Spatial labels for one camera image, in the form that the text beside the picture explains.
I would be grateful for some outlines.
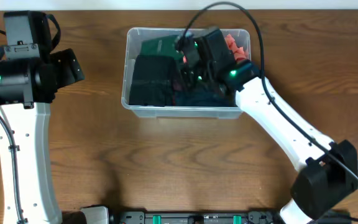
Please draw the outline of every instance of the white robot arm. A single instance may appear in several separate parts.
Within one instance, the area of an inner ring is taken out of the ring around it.
[[[275,98],[277,104],[291,119],[302,129],[306,130],[326,149],[330,149],[329,143],[333,140],[323,135],[316,128],[306,122],[294,109],[291,108],[266,79],[267,88]],[[269,102],[262,82],[259,78],[244,84],[242,91],[236,93],[236,105],[249,116],[253,117],[266,132],[278,143],[292,162],[296,171],[306,166],[306,160],[320,158],[324,152],[318,149],[297,131]],[[281,217],[287,224],[307,224],[312,219],[305,215],[294,200],[291,200],[280,212]]]
[[[14,132],[17,152],[20,200],[23,215],[30,223],[61,224],[60,211],[53,191],[48,149],[50,105],[35,103],[25,110],[23,104],[0,106],[0,115]],[[14,201],[12,161],[9,141],[0,125],[0,158],[4,182],[4,224],[17,220]]]

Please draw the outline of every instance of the black cloth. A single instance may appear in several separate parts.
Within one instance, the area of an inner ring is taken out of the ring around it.
[[[177,63],[172,57],[139,55],[132,77],[130,105],[172,106],[172,78],[177,76]]]
[[[189,92],[176,91],[175,106],[232,107],[235,104],[209,88],[198,86]]]

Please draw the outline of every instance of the green cloth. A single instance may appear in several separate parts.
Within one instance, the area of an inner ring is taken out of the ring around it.
[[[175,49],[175,41],[177,38],[177,35],[169,35],[152,40],[145,40],[142,43],[140,54],[168,56],[173,57],[175,60],[181,60],[184,56],[183,53]]]

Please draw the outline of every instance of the green connector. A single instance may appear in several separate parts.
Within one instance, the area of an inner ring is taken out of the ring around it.
[[[233,224],[241,224],[241,216],[234,215],[233,216]]]
[[[161,224],[161,216],[154,215],[153,216],[153,224]]]

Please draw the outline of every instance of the folded clothes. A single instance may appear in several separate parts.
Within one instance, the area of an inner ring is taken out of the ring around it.
[[[132,77],[130,105],[172,106],[172,78],[177,75],[173,57],[139,55]]]
[[[249,53],[248,53],[248,49],[246,49],[244,51],[243,47],[237,47],[236,41],[234,40],[234,38],[228,34],[224,40],[227,43],[227,46],[229,47],[230,50],[233,51],[234,54],[234,58],[236,59],[236,61],[241,61],[244,59],[249,59]]]
[[[213,90],[198,86],[191,92],[176,91],[175,106],[214,106],[214,107],[232,107],[234,102],[229,101]]]

